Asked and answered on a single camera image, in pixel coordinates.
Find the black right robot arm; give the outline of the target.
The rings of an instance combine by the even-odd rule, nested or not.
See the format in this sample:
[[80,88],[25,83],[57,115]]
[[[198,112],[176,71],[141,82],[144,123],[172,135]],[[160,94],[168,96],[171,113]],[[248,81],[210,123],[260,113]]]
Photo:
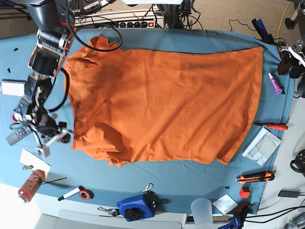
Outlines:
[[[62,67],[74,36],[70,24],[61,22],[56,2],[53,0],[18,0],[25,5],[38,26],[37,44],[31,55],[28,67],[32,70],[24,87],[24,96],[14,109],[13,117],[22,127],[7,137],[12,146],[31,132],[41,134],[45,142],[36,136],[36,154],[46,158],[54,142],[68,143],[72,131],[65,122],[57,123],[49,114],[60,109],[68,97],[70,77]],[[65,94],[59,105],[45,109],[44,103],[53,90],[59,72],[65,76]]]

